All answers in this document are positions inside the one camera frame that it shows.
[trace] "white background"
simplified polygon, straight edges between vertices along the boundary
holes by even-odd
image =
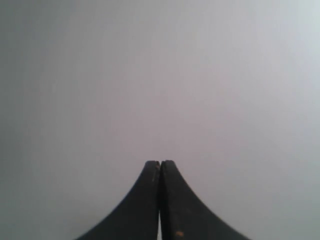
[[[175,160],[252,240],[320,238],[320,2],[4,0],[0,236],[70,240]]]

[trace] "gray wall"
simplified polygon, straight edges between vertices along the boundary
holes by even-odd
[[[319,10],[1,1],[0,236],[73,239],[173,159],[253,240],[319,239]]]

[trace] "small orange spot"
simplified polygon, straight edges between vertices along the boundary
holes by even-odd
[[[178,236],[178,237],[183,237],[185,234],[184,234],[183,231],[176,231],[175,235]]]

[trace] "curved black edge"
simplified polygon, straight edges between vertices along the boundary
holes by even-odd
[[[172,160],[161,163],[159,206],[163,240],[249,240],[201,202]]]
[[[77,240],[156,240],[160,164],[147,161],[130,192],[98,225]]]

